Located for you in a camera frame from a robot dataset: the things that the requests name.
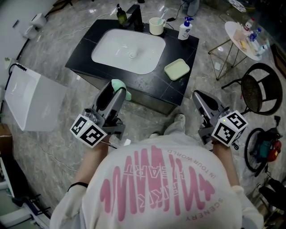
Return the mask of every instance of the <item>soap bottle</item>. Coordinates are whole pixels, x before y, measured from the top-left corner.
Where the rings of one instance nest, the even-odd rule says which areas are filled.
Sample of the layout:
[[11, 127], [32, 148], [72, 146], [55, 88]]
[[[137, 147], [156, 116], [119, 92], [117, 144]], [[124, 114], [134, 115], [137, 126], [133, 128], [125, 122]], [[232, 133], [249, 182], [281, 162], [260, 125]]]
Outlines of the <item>soap bottle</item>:
[[123, 9], [121, 9], [121, 7], [119, 6], [119, 4], [117, 4], [117, 18], [119, 21], [119, 24], [122, 25], [126, 20], [127, 20], [127, 16], [126, 13]]
[[179, 40], [186, 40], [189, 37], [189, 32], [192, 29], [192, 24], [190, 23], [191, 20], [193, 20], [191, 17], [185, 17], [185, 22], [180, 25], [179, 30]]

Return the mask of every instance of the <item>white sink basin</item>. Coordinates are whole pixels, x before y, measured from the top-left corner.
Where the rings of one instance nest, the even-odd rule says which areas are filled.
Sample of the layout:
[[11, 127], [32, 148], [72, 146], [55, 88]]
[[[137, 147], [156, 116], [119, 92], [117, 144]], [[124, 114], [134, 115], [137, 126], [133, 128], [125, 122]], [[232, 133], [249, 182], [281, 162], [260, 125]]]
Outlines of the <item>white sink basin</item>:
[[166, 42], [150, 34], [113, 29], [106, 32], [92, 52], [92, 60], [137, 74], [152, 72]]
[[67, 88], [30, 69], [13, 69], [5, 100], [23, 131], [52, 131]]

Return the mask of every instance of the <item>bathroom vanity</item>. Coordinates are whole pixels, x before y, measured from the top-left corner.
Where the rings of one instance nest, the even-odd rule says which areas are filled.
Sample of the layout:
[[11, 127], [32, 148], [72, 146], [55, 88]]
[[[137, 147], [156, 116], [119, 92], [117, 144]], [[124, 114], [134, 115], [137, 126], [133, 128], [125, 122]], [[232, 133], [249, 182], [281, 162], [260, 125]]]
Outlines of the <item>bathroom vanity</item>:
[[[199, 39], [189, 36], [185, 41], [178, 40], [178, 31], [168, 28], [164, 28], [160, 36], [153, 36], [149, 24], [144, 24], [141, 34], [129, 31], [134, 31], [133, 25], [123, 28], [117, 20], [95, 21], [65, 67], [98, 89], [112, 79], [122, 80], [131, 92], [133, 102], [168, 115], [181, 105]], [[179, 58], [187, 63], [190, 71], [172, 81], [164, 67]]]

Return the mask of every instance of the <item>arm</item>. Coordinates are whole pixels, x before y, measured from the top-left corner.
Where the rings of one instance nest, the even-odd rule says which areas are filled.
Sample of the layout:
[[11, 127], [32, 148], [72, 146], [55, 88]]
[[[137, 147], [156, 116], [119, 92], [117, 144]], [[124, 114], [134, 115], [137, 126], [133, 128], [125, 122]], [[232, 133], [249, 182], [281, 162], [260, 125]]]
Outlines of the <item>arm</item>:
[[231, 148], [223, 145], [222, 143], [214, 144], [213, 153], [222, 162], [226, 172], [228, 181], [231, 186], [239, 185], [240, 182], [237, 177], [236, 168], [233, 163]]
[[74, 183], [82, 182], [89, 184], [99, 164], [106, 157], [107, 153], [108, 145], [102, 142], [97, 144], [93, 149], [87, 150], [84, 160], [80, 165], [80, 169], [76, 173]]
[[245, 196], [243, 188], [239, 186], [240, 183], [237, 177], [236, 168], [233, 163], [230, 147], [227, 147], [222, 143], [214, 144], [213, 153], [222, 162], [227, 172], [228, 181], [233, 191], [240, 199], [243, 215], [242, 227], [245, 229], [263, 228], [263, 216], [257, 211], [257, 209]]
[[93, 149], [88, 149], [84, 155], [84, 160], [76, 173], [73, 185], [69, 188], [63, 199], [55, 208], [51, 220], [52, 229], [78, 229], [84, 222], [82, 221], [81, 201], [86, 193], [99, 164], [106, 157], [108, 145], [100, 142]]

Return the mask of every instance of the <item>toothbrush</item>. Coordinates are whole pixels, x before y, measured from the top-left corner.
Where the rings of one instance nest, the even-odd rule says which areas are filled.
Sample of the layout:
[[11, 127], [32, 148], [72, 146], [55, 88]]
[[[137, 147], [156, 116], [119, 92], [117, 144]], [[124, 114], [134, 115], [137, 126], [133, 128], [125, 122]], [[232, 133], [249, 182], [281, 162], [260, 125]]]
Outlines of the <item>toothbrush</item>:
[[164, 17], [165, 13], [168, 11], [168, 8], [166, 8], [164, 11], [163, 11], [163, 14], [162, 16], [160, 17], [160, 19], [158, 20], [158, 25], [161, 23], [161, 20], [162, 18]]

